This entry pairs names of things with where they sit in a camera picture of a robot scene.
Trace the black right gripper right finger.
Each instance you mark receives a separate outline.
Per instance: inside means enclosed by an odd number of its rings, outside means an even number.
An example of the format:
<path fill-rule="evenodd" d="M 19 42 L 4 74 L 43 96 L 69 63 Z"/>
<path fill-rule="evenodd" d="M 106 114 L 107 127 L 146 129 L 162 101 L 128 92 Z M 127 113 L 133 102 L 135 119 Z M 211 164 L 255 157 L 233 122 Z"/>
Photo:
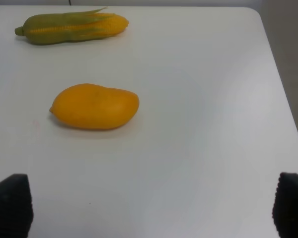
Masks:
<path fill-rule="evenodd" d="M 280 174 L 272 218 L 279 237 L 298 238 L 298 174 Z"/>

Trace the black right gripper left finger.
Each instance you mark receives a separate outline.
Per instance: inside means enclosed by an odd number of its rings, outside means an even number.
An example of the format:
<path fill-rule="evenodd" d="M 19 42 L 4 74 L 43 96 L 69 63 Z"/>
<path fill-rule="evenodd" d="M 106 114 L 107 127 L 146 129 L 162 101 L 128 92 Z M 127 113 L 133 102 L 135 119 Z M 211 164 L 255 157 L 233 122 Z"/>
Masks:
<path fill-rule="evenodd" d="M 34 212 L 28 175 L 12 174 L 0 182 L 0 238 L 28 237 Z"/>

